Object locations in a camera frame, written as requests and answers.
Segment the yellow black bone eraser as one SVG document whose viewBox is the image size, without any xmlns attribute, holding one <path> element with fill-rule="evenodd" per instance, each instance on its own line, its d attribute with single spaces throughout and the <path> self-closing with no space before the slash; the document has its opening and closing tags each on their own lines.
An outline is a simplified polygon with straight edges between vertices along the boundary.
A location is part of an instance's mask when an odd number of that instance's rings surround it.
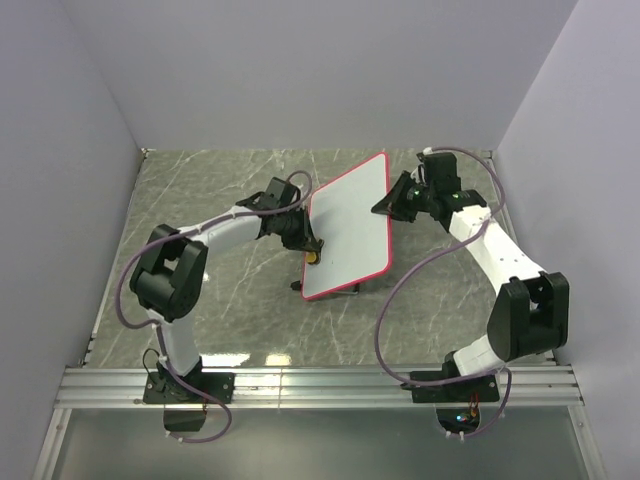
<svg viewBox="0 0 640 480">
<path fill-rule="evenodd" d="M 320 262 L 320 254 L 318 252 L 306 252 L 305 262 L 308 265 L 316 265 Z"/>
</svg>

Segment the pink framed whiteboard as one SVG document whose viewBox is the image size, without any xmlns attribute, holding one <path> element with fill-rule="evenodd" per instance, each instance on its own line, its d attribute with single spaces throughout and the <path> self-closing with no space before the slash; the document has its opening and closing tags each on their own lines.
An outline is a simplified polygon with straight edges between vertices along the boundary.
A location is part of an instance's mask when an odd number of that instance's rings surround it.
<svg viewBox="0 0 640 480">
<path fill-rule="evenodd" d="M 309 215 L 315 235 L 324 241 L 320 262 L 303 266 L 301 296 L 362 283 L 392 265 L 391 219 L 371 208 L 390 190 L 390 161 L 385 152 L 359 163 L 311 196 Z"/>
</svg>

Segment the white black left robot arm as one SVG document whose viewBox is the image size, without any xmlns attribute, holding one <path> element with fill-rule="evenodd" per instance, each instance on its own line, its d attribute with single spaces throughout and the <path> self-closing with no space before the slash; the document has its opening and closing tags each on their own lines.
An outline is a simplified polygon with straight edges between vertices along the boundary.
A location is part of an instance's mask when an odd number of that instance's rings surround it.
<svg viewBox="0 0 640 480">
<path fill-rule="evenodd" d="M 158 375 L 180 402 L 208 398 L 211 391 L 193 333 L 193 310 L 208 257 L 277 235 L 285 249 L 303 252 L 314 263 L 321 258 L 324 241 L 316 237 L 301 202 L 263 199 L 263 195 L 259 192 L 198 225 L 174 229 L 162 224 L 140 252 L 129 288 L 158 338 Z"/>
</svg>

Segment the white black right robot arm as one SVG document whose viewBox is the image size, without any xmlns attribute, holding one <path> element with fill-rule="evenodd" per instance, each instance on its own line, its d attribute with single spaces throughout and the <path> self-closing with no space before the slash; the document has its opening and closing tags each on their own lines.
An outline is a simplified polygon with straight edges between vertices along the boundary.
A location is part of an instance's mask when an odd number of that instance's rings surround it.
<svg viewBox="0 0 640 480">
<path fill-rule="evenodd" d="M 567 343 L 568 279 L 532 261 L 502 229 L 477 191 L 461 189 L 458 180 L 418 182 L 403 172 L 371 211 L 402 222 L 412 222 L 420 213 L 429 214 L 457 242 L 428 259 L 434 261 L 466 249 L 496 294 L 485 334 L 453 352 L 443 363 L 439 378 L 402 378 L 404 386 L 442 387 L 448 397 L 461 400 L 475 390 L 477 379 L 513 360 Z"/>
</svg>

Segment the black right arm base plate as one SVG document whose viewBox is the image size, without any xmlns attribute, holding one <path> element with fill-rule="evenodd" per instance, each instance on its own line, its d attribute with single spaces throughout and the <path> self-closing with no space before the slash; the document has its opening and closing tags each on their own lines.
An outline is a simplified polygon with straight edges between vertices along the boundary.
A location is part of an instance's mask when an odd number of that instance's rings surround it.
<svg viewBox="0 0 640 480">
<path fill-rule="evenodd" d="M 500 399 L 499 387 L 494 375 L 434 386 L 418 386 L 403 382 L 400 387 L 411 393 L 414 403 L 454 404 L 470 403 L 472 400 L 497 402 Z"/>
</svg>

